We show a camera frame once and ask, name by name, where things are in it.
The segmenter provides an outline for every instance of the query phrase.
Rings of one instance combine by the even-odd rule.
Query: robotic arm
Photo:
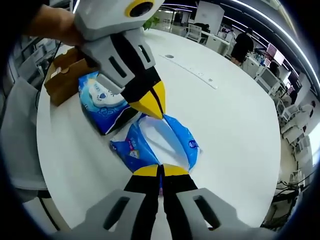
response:
[[[165,87],[141,27],[163,0],[79,0],[75,25],[81,50],[99,67],[97,81],[151,117],[166,112]]]

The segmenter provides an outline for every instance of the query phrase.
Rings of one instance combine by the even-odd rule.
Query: black shirt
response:
[[[237,47],[242,49],[243,54],[252,52],[254,50],[254,41],[246,33],[241,33],[235,39]]]

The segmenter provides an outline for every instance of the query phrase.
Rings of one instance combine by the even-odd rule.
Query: wet wipes package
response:
[[[87,115],[101,134],[108,134],[128,122],[138,112],[121,94],[114,94],[96,81],[99,72],[79,78],[79,98]]]
[[[190,171],[201,153],[189,129],[165,114],[163,120],[142,114],[121,129],[110,144],[132,172],[154,164],[171,164]]]

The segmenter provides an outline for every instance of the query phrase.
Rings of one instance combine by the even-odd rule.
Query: round table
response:
[[[272,99],[239,67],[205,46],[154,29],[144,35],[165,85],[166,113],[188,127],[203,150],[192,179],[198,188],[209,189],[233,206],[245,224],[259,227],[280,170],[280,131]],[[209,76],[215,88],[185,66]],[[71,228],[111,191],[123,189],[132,175],[110,150],[112,136],[94,129],[77,94],[55,107],[42,87],[37,114],[41,169]],[[160,204],[152,238],[170,239],[166,228]]]

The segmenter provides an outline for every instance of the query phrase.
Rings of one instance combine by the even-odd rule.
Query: white chair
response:
[[[252,57],[247,57],[242,64],[242,70],[245,71],[250,77],[254,78],[257,75],[259,63]]]
[[[269,96],[275,93],[281,86],[280,80],[267,67],[254,79]]]
[[[305,136],[297,142],[292,154],[298,162],[299,168],[302,168],[312,158],[309,136]]]
[[[19,76],[34,87],[41,85],[45,74],[41,66],[38,66],[34,54],[29,56],[17,70]]]
[[[202,34],[202,28],[200,26],[196,26],[189,23],[188,33],[185,35],[185,38],[195,41],[197,43],[200,43],[202,39],[203,40],[206,39],[205,37],[201,37],[201,34]]]
[[[285,104],[282,100],[279,100],[276,105],[276,110],[279,114],[280,118],[283,118],[285,122],[288,122],[295,114],[297,114],[300,110],[296,105],[290,105],[285,107]]]
[[[12,185],[24,202],[47,190],[37,148],[37,90],[18,78],[6,100],[0,148]]]

